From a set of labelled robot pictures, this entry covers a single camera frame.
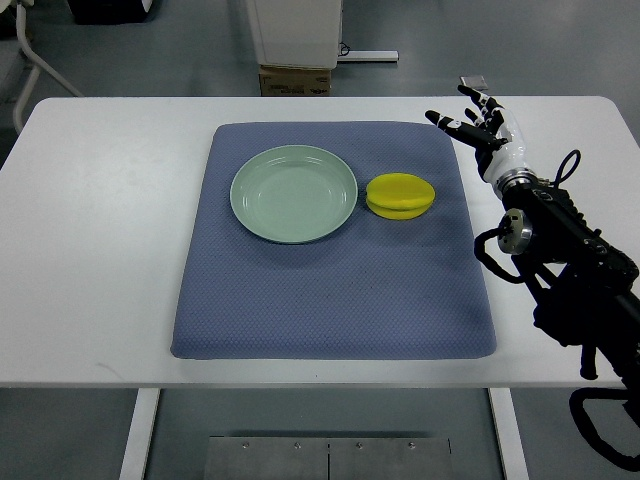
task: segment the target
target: cardboard box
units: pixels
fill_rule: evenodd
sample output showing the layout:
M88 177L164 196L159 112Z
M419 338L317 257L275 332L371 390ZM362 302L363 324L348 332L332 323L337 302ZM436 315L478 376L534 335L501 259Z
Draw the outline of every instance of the cardboard box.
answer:
M260 66L263 97L328 97L331 70Z

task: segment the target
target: robot finger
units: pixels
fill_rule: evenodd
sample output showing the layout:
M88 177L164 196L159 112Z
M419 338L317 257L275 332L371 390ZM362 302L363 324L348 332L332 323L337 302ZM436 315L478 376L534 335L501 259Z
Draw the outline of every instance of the robot finger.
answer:
M481 117L479 117L478 115L476 115L476 112L474 112L473 110L471 110L470 108L466 108L464 110L464 114L467 116L467 118L469 120L471 120L473 122L473 124L478 127L478 128L482 128L483 130L485 129L485 123L484 123L484 119L482 119Z
M495 108L502 108L502 105L500 105L495 98L467 87L466 85L458 85L458 91L471 98L471 101L481 109L482 116L485 119Z

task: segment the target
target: gray floor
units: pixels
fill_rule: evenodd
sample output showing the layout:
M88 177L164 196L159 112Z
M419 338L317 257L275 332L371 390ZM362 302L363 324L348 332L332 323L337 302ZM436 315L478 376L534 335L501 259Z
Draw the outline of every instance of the gray floor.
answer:
M87 96L259 95L247 19L237 0L155 0L145 23L120 26L79 26L64 0L38 0L29 11L28 24L34 50ZM454 95L460 75L482 74L490 93L498 97L606 96L618 105L638 139L638 25L640 5L634 0L345 0L344 41L355 50L398 50L400 62L340 65L333 72L332 94ZM11 122L16 92L17 84L0 106L0 160L16 139ZM26 113L50 96L67 93L42 76ZM535 165L535 159L529 160ZM457 478L499 477L482 394L364 393L342 391L331 397L338 412L353 411L354 398L363 402L358 415L345 424L340 423L344 417L331 417L328 411L309 416L328 401L326 391L289 390L261 398L226 391L167 393L148 478L201 478L198 462L209 430L201 428L199 419L206 405L227 412L204 417L208 420L202 423L211 427L211 434L375 430L464 438L460 424L446 427L438 412L469 398L475 399L471 402L475 410L465 418L476 423L467 425L468 435L478 440L465 444L475 446L464 447L468 457L459 463ZM531 478L632 478L591 452L579 438L568 413L569 393L514 391ZM301 395L310 407L305 410L298 403L295 414L300 421L295 421L283 413L282 405L295 403ZM133 398L130 390L0 390L0 478L117 478ZM266 417L256 413L260 402ZM382 415L380 405L385 402L396 413L373 420ZM394 410L393 405L402 408ZM640 451L640 434L614 407L619 410L619 405L597 406L593 413L612 441L621 441L620 448L635 455ZM183 441L174 444L180 449L171 450L175 440ZM171 452L175 463L167 461ZM477 471L475 464L481 466Z

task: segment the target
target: metal base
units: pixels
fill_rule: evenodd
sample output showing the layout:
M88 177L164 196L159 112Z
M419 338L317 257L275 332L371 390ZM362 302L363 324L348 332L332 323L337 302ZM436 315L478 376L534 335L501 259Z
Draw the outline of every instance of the metal base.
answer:
M205 480L453 480L441 438L212 437Z

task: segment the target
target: screw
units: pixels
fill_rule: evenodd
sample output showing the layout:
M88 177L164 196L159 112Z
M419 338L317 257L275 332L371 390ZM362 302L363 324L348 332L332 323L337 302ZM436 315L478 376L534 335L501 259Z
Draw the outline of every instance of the screw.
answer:
M597 255L606 255L607 254L607 247L605 247L604 245L596 242L595 240L592 240L590 238L585 238L583 240L583 243L587 247L589 247L591 250L596 252Z

